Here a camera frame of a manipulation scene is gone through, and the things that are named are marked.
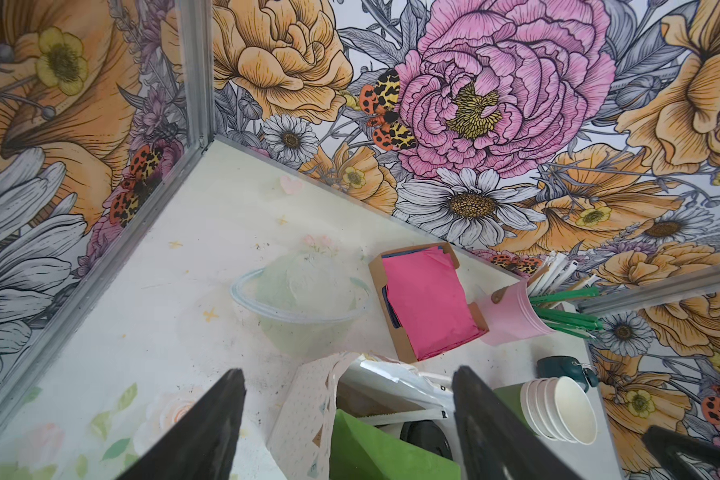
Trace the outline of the white floral gift bag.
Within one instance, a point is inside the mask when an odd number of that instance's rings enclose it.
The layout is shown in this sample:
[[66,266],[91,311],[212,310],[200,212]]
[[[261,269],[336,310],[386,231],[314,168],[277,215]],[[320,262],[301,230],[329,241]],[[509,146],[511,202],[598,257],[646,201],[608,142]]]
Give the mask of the white floral gift bag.
[[336,412],[372,427],[447,419],[451,381],[385,357],[337,353],[301,365],[267,448],[288,479],[327,479]]

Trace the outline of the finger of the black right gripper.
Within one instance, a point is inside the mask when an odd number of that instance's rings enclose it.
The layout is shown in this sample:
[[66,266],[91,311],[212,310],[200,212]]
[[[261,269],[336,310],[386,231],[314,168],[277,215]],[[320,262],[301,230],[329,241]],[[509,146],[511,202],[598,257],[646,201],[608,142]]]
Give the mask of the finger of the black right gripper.
[[646,449],[662,468],[675,479],[701,479],[688,459],[720,468],[720,447],[681,435],[659,426],[651,426],[642,436]]

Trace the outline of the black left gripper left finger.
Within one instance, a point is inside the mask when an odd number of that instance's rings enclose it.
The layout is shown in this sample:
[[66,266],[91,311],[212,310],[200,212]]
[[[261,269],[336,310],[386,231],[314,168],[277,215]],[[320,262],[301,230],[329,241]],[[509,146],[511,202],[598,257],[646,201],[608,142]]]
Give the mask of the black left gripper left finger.
[[246,396],[245,377],[230,369],[121,480],[230,477]]

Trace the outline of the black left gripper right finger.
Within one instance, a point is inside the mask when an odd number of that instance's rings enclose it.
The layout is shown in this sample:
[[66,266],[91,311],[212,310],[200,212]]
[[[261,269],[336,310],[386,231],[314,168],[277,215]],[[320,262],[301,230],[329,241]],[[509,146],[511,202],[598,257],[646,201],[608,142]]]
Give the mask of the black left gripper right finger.
[[469,479],[576,479],[468,366],[452,381],[457,428]]

